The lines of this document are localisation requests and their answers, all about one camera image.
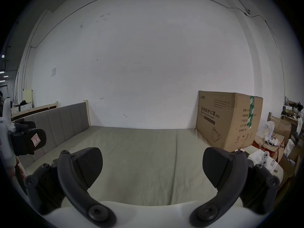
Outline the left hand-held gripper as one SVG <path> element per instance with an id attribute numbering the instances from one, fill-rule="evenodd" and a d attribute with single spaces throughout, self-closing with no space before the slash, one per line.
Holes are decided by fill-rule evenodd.
<path id="1" fill-rule="evenodd" d="M 11 99 L 6 98 L 0 118 L 0 151 L 1 160 L 9 170 L 15 168 L 16 156 L 34 155 L 35 151 L 44 147 L 47 142 L 46 132 L 36 128 L 33 121 L 18 119 L 13 124 L 11 117 Z"/>

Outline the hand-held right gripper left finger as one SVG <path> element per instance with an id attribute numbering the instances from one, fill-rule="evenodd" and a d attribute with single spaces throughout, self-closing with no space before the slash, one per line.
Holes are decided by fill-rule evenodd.
<path id="1" fill-rule="evenodd" d="M 115 225 L 114 212 L 87 192 L 102 168 L 102 154 L 97 147 L 75 153 L 61 151 L 51 165 L 44 163 L 25 178 L 24 185 L 32 207 L 40 215 L 48 215 L 61 208 L 66 197 L 94 225 Z"/>

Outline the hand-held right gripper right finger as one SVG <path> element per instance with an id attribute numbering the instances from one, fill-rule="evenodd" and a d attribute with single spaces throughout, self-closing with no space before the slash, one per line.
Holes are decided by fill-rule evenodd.
<path id="1" fill-rule="evenodd" d="M 191 225 L 211 225 L 228 212 L 238 198 L 243 207 L 255 214 L 271 212 L 280 180 L 262 164 L 254 165 L 244 151 L 208 147 L 202 166 L 218 193 L 191 213 Z"/>

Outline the person's left hand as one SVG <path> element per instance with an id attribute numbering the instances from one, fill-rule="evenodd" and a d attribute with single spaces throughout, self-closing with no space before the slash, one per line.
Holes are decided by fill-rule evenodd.
<path id="1" fill-rule="evenodd" d="M 19 159 L 15 157 L 14 162 L 10 161 L 10 165 L 7 168 L 7 171 L 16 189 L 22 190 L 22 194 L 27 196 L 27 191 L 24 184 L 25 175 L 19 164 Z"/>

